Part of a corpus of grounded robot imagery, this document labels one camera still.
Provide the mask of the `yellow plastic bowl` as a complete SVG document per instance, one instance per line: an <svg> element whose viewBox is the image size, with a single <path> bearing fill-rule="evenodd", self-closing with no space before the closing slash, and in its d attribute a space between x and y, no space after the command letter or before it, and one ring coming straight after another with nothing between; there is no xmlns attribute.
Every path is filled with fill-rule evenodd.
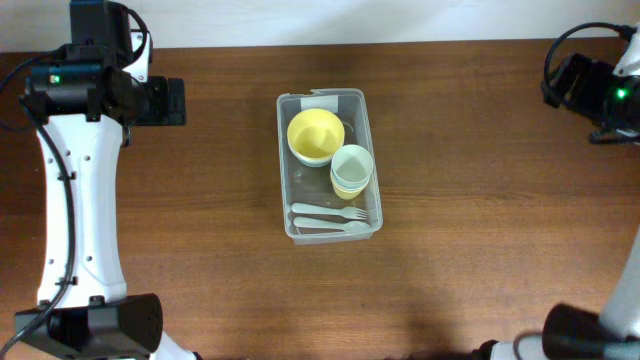
<svg viewBox="0 0 640 360"><path fill-rule="evenodd" d="M333 155L345 141L342 121L334 113L321 108L303 110L295 115L286 135L289 148L311 145L331 151Z"/></svg>

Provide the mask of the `white plastic cup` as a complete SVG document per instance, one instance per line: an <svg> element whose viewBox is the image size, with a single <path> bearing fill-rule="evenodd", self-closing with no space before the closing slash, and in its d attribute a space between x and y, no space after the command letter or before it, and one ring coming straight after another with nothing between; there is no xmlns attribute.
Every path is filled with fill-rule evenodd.
<svg viewBox="0 0 640 360"><path fill-rule="evenodd" d="M347 181L357 181L372 175L373 170L373 156L359 145L344 145L332 157L331 171Z"/></svg>

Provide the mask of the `yellow plastic cup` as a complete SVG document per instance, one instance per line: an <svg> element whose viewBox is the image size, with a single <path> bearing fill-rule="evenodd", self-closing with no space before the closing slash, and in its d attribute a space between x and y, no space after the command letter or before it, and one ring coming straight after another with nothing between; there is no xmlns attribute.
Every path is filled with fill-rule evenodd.
<svg viewBox="0 0 640 360"><path fill-rule="evenodd" d="M333 183L332 187L333 187L334 193L343 200L355 199L365 189L365 186L361 186L356 189L347 189L336 183Z"/></svg>

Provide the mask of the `green plastic cup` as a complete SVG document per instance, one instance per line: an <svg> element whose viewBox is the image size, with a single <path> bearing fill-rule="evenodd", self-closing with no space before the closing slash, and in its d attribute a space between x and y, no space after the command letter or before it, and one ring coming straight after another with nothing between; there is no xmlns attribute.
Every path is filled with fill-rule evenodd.
<svg viewBox="0 0 640 360"><path fill-rule="evenodd" d="M330 172L330 178L331 178L331 182L336 183L344 188L347 189L356 189L359 188L361 186L365 186L365 188L369 185L370 180L371 180L372 175L369 174L367 176L364 176L363 178L361 178L360 180L357 181L347 181L344 180L343 178L341 178L340 176L338 176L336 174L335 171L331 171Z"/></svg>

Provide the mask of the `white plastic fork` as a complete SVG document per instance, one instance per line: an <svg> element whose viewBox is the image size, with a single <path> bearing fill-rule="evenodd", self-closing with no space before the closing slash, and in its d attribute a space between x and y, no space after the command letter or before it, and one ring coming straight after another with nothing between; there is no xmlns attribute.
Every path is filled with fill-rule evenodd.
<svg viewBox="0 0 640 360"><path fill-rule="evenodd" d="M341 209L335 209L305 203L294 203L291 205L291 211L296 214L304 215L339 216L350 220L365 220L368 218L368 213L366 210L356 207L344 207Z"/></svg>

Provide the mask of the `white plastic spoon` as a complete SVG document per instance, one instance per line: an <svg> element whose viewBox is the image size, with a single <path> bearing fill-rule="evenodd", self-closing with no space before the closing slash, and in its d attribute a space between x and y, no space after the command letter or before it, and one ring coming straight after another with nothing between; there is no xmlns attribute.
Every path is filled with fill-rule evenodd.
<svg viewBox="0 0 640 360"><path fill-rule="evenodd" d="M349 221L347 223L336 223L308 217L296 217L293 220L293 223L296 227L300 228L330 229L341 230L344 232L360 232L371 230L371 226L368 223L357 220Z"/></svg>

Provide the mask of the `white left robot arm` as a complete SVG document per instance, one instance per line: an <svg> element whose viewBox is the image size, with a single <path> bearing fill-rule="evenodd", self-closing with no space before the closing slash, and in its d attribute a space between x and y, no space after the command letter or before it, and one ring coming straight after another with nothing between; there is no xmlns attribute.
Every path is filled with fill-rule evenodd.
<svg viewBox="0 0 640 360"><path fill-rule="evenodd" d="M37 305L14 341L59 359L189 359L155 294L127 291L117 244L116 171L135 126L182 126L182 80L149 74L153 42L113 1L74 1L71 40L27 62L19 103L45 167L46 258Z"/></svg>

